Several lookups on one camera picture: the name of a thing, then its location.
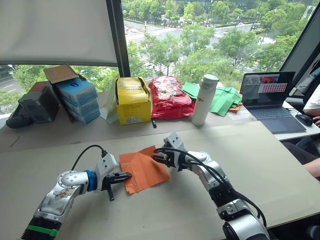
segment laptop screen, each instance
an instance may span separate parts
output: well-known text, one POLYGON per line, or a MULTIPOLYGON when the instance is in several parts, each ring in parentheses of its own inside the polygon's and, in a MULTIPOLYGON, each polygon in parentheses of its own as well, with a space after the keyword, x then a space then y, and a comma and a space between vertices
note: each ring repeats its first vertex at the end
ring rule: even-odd
POLYGON ((245 107, 282 106, 292 88, 295 72, 246 73, 240 93, 245 107))

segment laptop keyboard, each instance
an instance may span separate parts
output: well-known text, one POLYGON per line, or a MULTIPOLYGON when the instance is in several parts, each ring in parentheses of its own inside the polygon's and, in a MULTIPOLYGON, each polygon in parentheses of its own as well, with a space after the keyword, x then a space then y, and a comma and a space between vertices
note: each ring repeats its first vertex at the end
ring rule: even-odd
POLYGON ((288 118, 292 116, 283 107, 250 109, 250 113, 258 120, 288 118))

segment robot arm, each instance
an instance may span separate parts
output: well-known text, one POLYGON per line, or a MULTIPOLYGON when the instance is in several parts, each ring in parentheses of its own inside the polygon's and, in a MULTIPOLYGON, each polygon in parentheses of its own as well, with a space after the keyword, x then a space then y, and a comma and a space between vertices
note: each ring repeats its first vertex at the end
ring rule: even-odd
POLYGON ((53 240, 64 223, 75 198, 86 192, 107 190, 109 200, 115 200, 111 184, 122 182, 132 175, 128 172, 109 174, 117 162, 107 153, 94 171, 65 171, 59 175, 55 187, 44 197, 21 239, 53 240))
POLYGON ((167 167, 178 168, 178 171, 188 169, 199 176, 217 207, 219 217, 225 221, 222 229, 227 240, 270 239, 267 229, 245 202, 247 198, 233 189, 222 168, 208 153, 187 152, 175 132, 163 141, 163 148, 156 149, 154 152, 158 154, 152 158, 167 167))

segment blue box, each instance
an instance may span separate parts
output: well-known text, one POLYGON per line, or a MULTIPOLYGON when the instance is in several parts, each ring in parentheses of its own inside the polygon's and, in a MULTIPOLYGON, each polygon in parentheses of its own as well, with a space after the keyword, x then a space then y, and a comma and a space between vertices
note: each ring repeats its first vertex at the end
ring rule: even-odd
POLYGON ((95 86, 79 77, 57 83, 56 86, 62 96, 77 107, 98 97, 95 86))
POLYGON ((73 105, 72 102, 65 97, 62 99, 69 110, 76 112, 80 116, 84 116, 93 110, 99 109, 99 104, 96 98, 83 104, 82 106, 73 105))
POLYGON ((87 113, 86 115, 84 115, 84 116, 78 115, 75 111, 72 111, 71 109, 69 109, 69 113, 70 113, 72 116, 74 116, 79 122, 82 122, 83 124, 88 124, 88 123, 90 123, 92 120, 94 120, 94 119, 96 119, 97 117, 100 116, 99 108, 88 112, 88 113, 87 113))

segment bottle cap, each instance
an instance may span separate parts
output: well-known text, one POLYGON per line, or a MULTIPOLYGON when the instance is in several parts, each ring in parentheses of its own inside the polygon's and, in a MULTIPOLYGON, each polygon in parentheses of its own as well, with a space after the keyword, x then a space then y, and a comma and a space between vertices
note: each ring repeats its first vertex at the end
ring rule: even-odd
POLYGON ((211 74, 205 74, 203 76, 203 82, 205 84, 217 84, 217 82, 219 81, 219 78, 217 78, 216 76, 214 75, 211 75, 211 74))

